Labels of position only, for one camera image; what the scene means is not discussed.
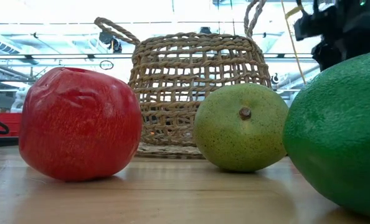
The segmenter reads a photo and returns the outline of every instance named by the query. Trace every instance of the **rope handle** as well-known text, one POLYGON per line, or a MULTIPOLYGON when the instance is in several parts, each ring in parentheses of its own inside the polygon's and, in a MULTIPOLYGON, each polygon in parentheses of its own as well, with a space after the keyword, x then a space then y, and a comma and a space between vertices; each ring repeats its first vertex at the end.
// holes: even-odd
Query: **rope handle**
POLYGON ((246 34, 247 37, 252 38, 253 29, 254 29, 254 27, 257 23, 257 19, 259 18, 259 16, 262 13, 262 8, 264 7, 266 2, 267 2, 267 0, 252 0, 252 2, 250 2, 250 4, 247 6, 245 19, 244 19, 245 34, 246 34), (254 13, 253 19, 249 23, 250 11, 252 10, 253 6, 256 5, 257 3, 259 3, 259 4, 255 8, 255 13, 254 13))
POLYGON ((107 32, 129 44, 138 45, 141 43, 140 40, 138 40, 138 38, 136 38, 131 32, 127 31, 126 29, 122 28, 121 26, 115 24, 114 22, 106 18, 98 17, 95 19, 93 23, 97 25, 99 28, 101 28, 102 31, 107 32), (110 26, 115 30, 112 30, 111 28, 104 26, 104 24, 110 26))

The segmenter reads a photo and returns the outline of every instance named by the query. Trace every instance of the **wicker basket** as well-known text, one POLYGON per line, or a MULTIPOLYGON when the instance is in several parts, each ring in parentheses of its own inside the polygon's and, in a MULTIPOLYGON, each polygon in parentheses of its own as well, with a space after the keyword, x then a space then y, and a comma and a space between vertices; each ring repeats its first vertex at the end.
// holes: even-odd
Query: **wicker basket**
POLYGON ((210 92, 238 83, 271 87, 263 53, 251 38, 264 4, 265 1, 255 0, 247 7, 247 37, 191 32, 140 42, 112 21, 95 20, 105 32, 136 45, 128 84, 140 100, 144 122, 141 141, 154 145, 195 146, 192 141, 194 117, 201 101, 210 92), (248 14, 258 2, 249 25, 248 14))

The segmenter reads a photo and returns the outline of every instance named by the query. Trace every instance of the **speckled skin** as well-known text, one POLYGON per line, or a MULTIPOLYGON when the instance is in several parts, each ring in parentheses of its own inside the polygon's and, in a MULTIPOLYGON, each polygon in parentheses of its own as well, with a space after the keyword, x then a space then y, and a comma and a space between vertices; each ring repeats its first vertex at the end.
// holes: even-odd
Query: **speckled skin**
POLYGON ((282 131, 287 111, 282 98, 265 86, 225 86, 201 103, 194 121, 194 140, 203 156, 222 169, 263 169, 286 155, 282 131), (243 107, 251 109, 250 119, 240 118, 243 107))
POLYGON ((370 216, 370 54, 318 75, 295 98, 288 155, 323 196, 370 216))

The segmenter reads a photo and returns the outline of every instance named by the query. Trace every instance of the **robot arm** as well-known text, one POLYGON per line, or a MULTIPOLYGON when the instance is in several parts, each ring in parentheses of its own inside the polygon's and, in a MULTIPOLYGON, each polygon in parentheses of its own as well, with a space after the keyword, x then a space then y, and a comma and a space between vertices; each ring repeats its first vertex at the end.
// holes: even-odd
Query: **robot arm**
POLYGON ((337 0, 324 11, 314 0, 313 14, 302 13, 294 24, 296 40, 321 35, 311 51, 321 70, 370 52, 370 0, 337 0))

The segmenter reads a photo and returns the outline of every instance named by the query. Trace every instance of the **red apple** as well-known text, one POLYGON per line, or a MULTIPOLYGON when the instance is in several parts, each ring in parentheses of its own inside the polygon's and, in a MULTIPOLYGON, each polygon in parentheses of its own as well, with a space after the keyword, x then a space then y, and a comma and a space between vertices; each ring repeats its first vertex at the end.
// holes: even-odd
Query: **red apple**
POLYGON ((79 68, 53 68, 28 91, 19 152, 49 177, 84 181, 128 165, 141 137, 140 106, 124 82, 79 68))

